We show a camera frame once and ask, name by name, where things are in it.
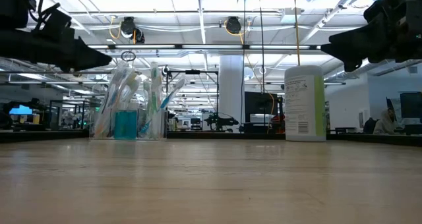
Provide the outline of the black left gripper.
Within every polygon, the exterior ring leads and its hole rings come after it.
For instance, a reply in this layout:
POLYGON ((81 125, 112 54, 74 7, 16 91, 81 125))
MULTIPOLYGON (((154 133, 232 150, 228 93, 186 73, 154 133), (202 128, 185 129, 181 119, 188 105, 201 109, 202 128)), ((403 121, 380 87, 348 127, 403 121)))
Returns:
POLYGON ((108 65, 111 57, 88 47, 81 38, 67 36, 67 31, 0 29, 0 57, 60 66, 65 73, 78 67, 108 65))

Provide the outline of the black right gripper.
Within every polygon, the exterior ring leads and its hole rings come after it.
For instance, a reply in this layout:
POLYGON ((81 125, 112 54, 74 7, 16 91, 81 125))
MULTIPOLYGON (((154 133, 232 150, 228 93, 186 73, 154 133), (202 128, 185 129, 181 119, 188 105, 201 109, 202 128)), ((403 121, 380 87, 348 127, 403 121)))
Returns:
POLYGON ((329 43, 320 50, 344 63, 345 72, 357 70, 364 59, 370 63, 394 60, 401 63, 407 60, 407 7, 398 6, 388 16, 377 15, 368 25, 342 32, 329 37, 329 43), (371 53, 373 32, 377 29, 377 49, 371 53))

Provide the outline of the white wipes canister green label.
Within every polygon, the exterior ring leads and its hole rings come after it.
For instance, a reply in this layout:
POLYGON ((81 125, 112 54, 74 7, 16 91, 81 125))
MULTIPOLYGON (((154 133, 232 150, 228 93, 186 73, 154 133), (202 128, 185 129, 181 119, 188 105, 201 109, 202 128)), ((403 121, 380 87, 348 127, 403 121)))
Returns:
POLYGON ((322 68, 301 65, 285 71, 285 134, 294 142, 326 141, 322 68))

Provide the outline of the person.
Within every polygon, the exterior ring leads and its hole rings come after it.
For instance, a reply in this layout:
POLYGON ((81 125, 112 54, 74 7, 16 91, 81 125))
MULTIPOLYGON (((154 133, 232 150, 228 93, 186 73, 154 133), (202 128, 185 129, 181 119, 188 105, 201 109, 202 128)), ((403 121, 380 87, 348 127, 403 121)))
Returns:
POLYGON ((388 108, 382 112, 381 118, 376 122, 373 134, 393 135, 397 127, 395 112, 392 108, 388 108))

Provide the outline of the blue lit monitor screen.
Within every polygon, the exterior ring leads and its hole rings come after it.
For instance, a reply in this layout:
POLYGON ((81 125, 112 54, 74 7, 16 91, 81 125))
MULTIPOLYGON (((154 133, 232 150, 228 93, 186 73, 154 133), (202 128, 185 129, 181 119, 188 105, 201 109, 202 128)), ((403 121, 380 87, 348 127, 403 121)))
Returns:
POLYGON ((33 114, 33 110, 27 106, 19 105, 18 107, 14 107, 9 111, 10 115, 31 115, 33 114))

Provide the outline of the clear acrylic organizer holder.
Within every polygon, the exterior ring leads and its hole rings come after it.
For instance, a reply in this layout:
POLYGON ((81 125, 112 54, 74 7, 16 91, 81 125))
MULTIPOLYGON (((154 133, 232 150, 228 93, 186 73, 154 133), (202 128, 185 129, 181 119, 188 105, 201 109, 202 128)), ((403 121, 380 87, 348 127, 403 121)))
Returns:
MULTIPOLYGON (((116 140, 114 139, 114 127, 115 127, 115 113, 117 112, 120 105, 124 103, 120 103, 116 109, 111 110, 111 120, 109 125, 109 131, 107 136, 102 138, 94 138, 94 125, 96 116, 100 108, 97 108, 93 111, 93 114, 90 116, 91 124, 89 128, 89 138, 95 140, 116 140)), ((162 111, 158 113, 154 120, 152 121, 150 128, 146 134, 139 134, 141 128, 144 124, 150 119, 147 109, 143 108, 141 104, 138 103, 138 119, 137 119, 137 132, 136 132, 136 139, 135 140, 162 140, 166 137, 166 111, 162 111)))

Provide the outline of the black monitor on stand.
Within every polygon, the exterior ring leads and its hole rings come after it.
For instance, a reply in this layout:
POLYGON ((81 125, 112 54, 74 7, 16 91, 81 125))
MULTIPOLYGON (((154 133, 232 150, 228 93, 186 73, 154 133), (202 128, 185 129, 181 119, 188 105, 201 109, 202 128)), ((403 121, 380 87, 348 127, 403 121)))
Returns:
POLYGON ((245 122, 251 122, 251 115, 277 115, 278 97, 276 94, 245 92, 245 122))

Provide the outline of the long ceiling light bar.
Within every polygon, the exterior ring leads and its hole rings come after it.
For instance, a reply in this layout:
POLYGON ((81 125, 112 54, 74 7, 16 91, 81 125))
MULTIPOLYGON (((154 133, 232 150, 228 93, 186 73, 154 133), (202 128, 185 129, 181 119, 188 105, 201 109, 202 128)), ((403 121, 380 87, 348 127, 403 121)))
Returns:
POLYGON ((121 44, 121 45, 89 45, 92 49, 275 49, 293 50, 296 45, 218 45, 218 44, 121 44))

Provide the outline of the dark wall monitor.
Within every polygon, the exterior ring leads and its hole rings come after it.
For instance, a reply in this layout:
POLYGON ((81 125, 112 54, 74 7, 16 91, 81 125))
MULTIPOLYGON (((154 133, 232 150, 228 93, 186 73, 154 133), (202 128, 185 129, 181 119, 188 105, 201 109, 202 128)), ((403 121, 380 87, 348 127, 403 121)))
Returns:
POLYGON ((408 92, 400 94, 401 116, 403 118, 422 119, 422 93, 408 92))

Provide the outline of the black distant station frame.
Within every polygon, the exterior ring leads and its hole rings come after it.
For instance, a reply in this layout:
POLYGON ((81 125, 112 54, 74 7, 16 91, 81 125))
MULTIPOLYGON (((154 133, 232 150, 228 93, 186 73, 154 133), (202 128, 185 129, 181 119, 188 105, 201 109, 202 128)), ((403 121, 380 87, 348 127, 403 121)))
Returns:
POLYGON ((220 82, 219 82, 219 72, 218 71, 207 71, 207 70, 196 70, 196 69, 190 69, 190 70, 169 70, 167 67, 164 68, 166 70, 166 92, 168 92, 168 86, 171 84, 173 80, 175 80, 181 73, 185 75, 198 75, 200 82, 197 81, 188 81, 186 84, 200 84, 204 87, 206 90, 205 94, 207 96, 211 95, 212 93, 207 90, 205 85, 207 83, 202 81, 202 78, 200 77, 201 74, 205 74, 207 76, 207 79, 213 81, 213 83, 216 85, 216 92, 214 93, 216 95, 216 102, 215 107, 211 104, 211 106, 214 108, 214 115, 215 123, 210 123, 209 127, 215 131, 222 131, 222 127, 220 127, 219 122, 219 98, 220 98, 220 82))

